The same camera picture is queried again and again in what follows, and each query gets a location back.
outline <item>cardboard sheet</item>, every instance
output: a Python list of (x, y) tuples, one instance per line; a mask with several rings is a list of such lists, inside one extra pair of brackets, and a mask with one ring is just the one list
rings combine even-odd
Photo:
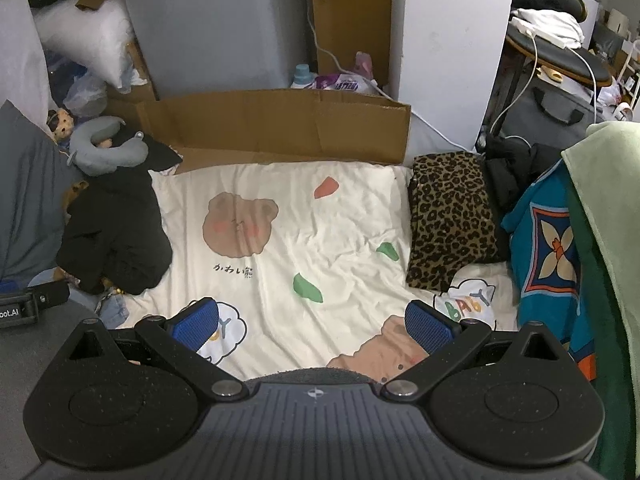
[(282, 155), (280, 153), (238, 152), (235, 150), (203, 150), (201, 148), (185, 148), (175, 146), (184, 160), (178, 166), (177, 174), (210, 168), (211, 166), (227, 166), (229, 164), (269, 164), (271, 162), (311, 162), (311, 156)]
[[(193, 94), (139, 103), (135, 111), (129, 122), (174, 148), (254, 154), (227, 153), (228, 164), (283, 161), (275, 155), (401, 164), (411, 115), (409, 106), (383, 98), (300, 90)], [(201, 154), (200, 164), (223, 155)]]

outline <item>white pillow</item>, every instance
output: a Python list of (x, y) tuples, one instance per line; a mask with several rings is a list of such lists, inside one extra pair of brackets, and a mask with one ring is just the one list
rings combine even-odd
[(134, 38), (125, 1), (105, 0), (98, 10), (80, 10), (77, 2), (61, 0), (33, 11), (42, 46), (123, 88), (131, 66), (126, 44)]

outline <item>neck pillow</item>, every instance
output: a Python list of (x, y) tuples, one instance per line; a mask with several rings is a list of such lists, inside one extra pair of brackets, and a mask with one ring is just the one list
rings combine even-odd
[(94, 144), (111, 139), (125, 122), (118, 117), (96, 117), (80, 124), (71, 135), (68, 165), (74, 163), (89, 176), (113, 173), (119, 166), (133, 168), (142, 164), (148, 155), (148, 146), (142, 132), (117, 148), (98, 148)]

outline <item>bed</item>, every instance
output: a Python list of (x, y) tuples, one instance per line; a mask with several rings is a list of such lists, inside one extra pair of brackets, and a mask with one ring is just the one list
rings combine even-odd
[(406, 285), (409, 177), (360, 162), (152, 174), (174, 259), (156, 288), (126, 297), (124, 326), (210, 296), (220, 324), (199, 353), (239, 379), (329, 366), (381, 382), (426, 356), (404, 326), (411, 300), (516, 330), (506, 264), (462, 269), (445, 294)]

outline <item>bear print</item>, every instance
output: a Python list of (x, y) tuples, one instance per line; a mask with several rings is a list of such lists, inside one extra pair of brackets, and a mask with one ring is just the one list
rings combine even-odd
[(220, 193), (209, 201), (202, 237), (209, 249), (220, 256), (261, 254), (276, 216), (278, 205), (273, 200), (245, 200), (233, 193)]
[(386, 383), (417, 365), (427, 352), (415, 342), (404, 327), (404, 317), (391, 316), (380, 334), (364, 343), (353, 356), (340, 355), (327, 365), (342, 368)]

